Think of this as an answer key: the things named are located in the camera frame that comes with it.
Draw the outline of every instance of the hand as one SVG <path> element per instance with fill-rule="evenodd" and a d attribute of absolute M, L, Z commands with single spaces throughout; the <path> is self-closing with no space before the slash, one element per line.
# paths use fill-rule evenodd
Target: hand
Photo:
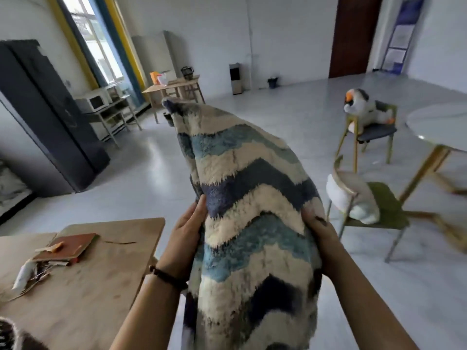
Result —
<path fill-rule="evenodd" d="M 207 217 L 206 196 L 201 195 L 178 219 L 157 269 L 180 279 L 188 280 L 199 241 L 199 229 Z"/>
<path fill-rule="evenodd" d="M 342 263 L 345 263 L 346 258 L 350 256 L 329 221 L 316 217 L 309 209 L 303 208 L 301 212 L 303 222 L 310 228 L 318 244 L 323 260 L 323 274 L 332 279 Z"/>

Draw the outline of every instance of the dark refrigerator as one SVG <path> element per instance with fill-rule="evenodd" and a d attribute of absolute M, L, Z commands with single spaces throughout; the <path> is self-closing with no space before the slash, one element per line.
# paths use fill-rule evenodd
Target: dark refrigerator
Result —
<path fill-rule="evenodd" d="M 85 190 L 109 163 L 37 40 L 0 41 L 0 158 L 39 196 Z"/>

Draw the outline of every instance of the green chair seat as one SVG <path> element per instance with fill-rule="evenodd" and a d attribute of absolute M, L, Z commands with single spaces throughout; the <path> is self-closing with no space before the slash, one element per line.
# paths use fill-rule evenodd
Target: green chair seat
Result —
<path fill-rule="evenodd" d="M 409 219 L 402 210 L 400 201 L 394 196 L 391 189 L 389 189 L 386 184 L 381 182 L 369 182 L 368 186 L 380 209 L 380 221 L 366 225 L 353 218 L 348 218 L 345 224 L 346 226 L 404 229 L 410 225 Z"/>

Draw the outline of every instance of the desk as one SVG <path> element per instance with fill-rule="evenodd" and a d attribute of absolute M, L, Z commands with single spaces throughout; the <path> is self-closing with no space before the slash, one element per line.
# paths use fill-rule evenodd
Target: desk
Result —
<path fill-rule="evenodd" d="M 117 140 L 115 140 L 114 137 L 114 132 L 120 128 L 119 123 L 109 126 L 108 123 L 110 120 L 114 119 L 115 117 L 121 117 L 121 120 L 123 121 L 123 124 L 125 125 L 126 129 L 130 131 L 129 124 L 136 124 L 140 130 L 143 130 L 141 128 L 141 125 L 135 115 L 135 112 L 131 108 L 130 103 L 128 103 L 128 99 L 130 98 L 130 95 L 124 95 L 122 98 L 119 100 L 112 102 L 110 105 L 106 106 L 105 108 L 102 108 L 100 111 L 96 111 L 95 113 L 87 113 L 85 116 L 87 117 L 88 121 L 90 123 L 101 123 L 104 128 L 106 129 L 107 133 L 109 134 L 109 137 L 114 141 L 115 146 L 120 148 L 120 146 L 117 143 Z M 123 112 L 129 109 L 130 114 L 132 115 L 133 119 L 135 120 L 134 123 L 127 123 L 125 116 Z"/>
<path fill-rule="evenodd" d="M 165 220 L 77 224 L 60 233 L 0 237 L 0 289 L 10 288 L 21 265 L 55 236 L 98 233 L 78 264 L 55 267 L 30 292 L 0 304 L 0 315 L 50 350 L 108 350 L 135 299 Z M 129 245 L 106 243 L 136 242 Z"/>
<path fill-rule="evenodd" d="M 192 92 L 196 103 L 198 103 L 198 99 L 196 98 L 196 93 L 195 93 L 195 91 L 198 91 L 199 95 L 201 96 L 201 100 L 203 101 L 204 104 L 206 104 L 206 101 L 204 100 L 203 93 L 201 92 L 201 87 L 199 86 L 198 80 L 199 80 L 199 75 L 193 76 L 192 80 L 185 80 L 184 78 L 178 78 L 177 80 L 171 81 L 167 86 L 161 86 L 160 84 L 157 84 L 157 85 L 152 85 L 148 87 L 146 90 L 144 90 L 143 93 L 149 94 L 151 106 L 154 111 L 155 122 L 159 123 L 159 120 L 157 119 L 157 113 L 156 113 L 157 103 L 154 97 L 152 96 L 153 93 L 160 91 L 162 94 L 162 97 L 167 97 L 168 96 L 167 89 L 174 89 L 175 94 L 177 95 L 178 98 L 186 99 L 187 93 Z"/>
<path fill-rule="evenodd" d="M 455 187 L 438 172 L 452 151 L 467 152 L 467 102 L 431 105 L 418 109 L 408 115 L 407 126 L 420 139 L 431 142 L 435 147 L 401 194 L 399 199 L 402 204 L 427 175 L 433 176 L 436 182 L 452 194 L 467 194 L 467 189 Z M 439 214 L 424 211 L 408 211 L 408 214 L 432 220 L 456 248 L 467 252 L 467 234 L 460 228 L 446 223 Z"/>

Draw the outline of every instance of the striped blanket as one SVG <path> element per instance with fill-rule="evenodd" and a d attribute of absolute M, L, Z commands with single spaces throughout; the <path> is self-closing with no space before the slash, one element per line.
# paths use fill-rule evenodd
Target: striped blanket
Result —
<path fill-rule="evenodd" d="M 166 98 L 198 197 L 207 197 L 186 296 L 183 348 L 307 349 L 321 260 L 300 209 L 324 217 L 279 138 L 235 116 Z"/>

